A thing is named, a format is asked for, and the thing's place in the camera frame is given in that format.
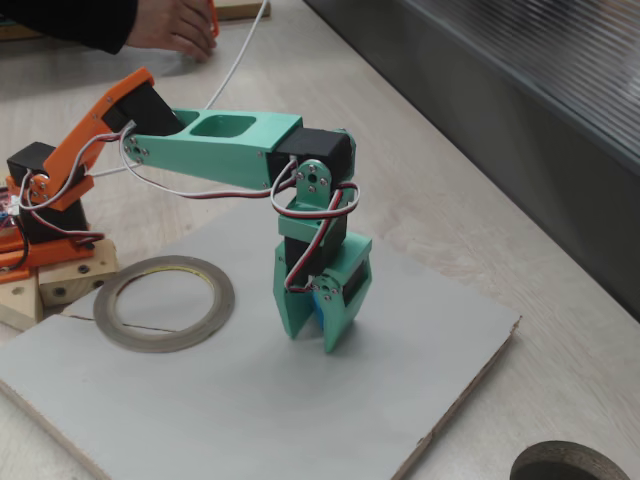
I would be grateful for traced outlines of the person's bare hand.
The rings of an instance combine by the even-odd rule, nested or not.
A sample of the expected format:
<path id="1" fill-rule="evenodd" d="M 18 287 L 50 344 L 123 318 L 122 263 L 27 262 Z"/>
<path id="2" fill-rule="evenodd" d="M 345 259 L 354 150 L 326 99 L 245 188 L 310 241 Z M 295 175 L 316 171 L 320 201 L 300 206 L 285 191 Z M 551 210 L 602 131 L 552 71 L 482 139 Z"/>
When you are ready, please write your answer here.
<path id="1" fill-rule="evenodd" d="M 126 45 L 173 51 L 206 62 L 216 46 L 213 8 L 205 0 L 141 0 Z"/>

